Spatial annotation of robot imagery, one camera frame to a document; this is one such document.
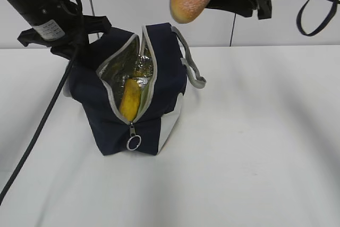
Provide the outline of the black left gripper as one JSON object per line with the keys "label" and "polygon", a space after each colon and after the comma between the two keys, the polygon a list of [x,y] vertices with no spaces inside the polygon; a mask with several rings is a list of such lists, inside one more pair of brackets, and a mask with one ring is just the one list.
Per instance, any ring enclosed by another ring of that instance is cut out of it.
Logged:
{"label": "black left gripper", "polygon": [[100,32],[108,34],[111,29],[106,16],[83,15],[78,4],[70,0],[45,4],[24,17],[34,25],[19,34],[18,41],[23,46],[46,46],[52,54],[68,60],[77,53],[76,59],[83,65],[94,64],[94,50],[88,36]]}

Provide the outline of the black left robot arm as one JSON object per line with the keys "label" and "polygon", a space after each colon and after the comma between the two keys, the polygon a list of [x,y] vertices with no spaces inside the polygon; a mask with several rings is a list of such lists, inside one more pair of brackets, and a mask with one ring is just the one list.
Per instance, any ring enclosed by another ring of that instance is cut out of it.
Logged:
{"label": "black left robot arm", "polygon": [[109,33],[111,23],[106,16],[84,15],[81,0],[7,0],[30,24],[18,41],[50,48],[51,53],[92,66],[95,54],[89,35]]}

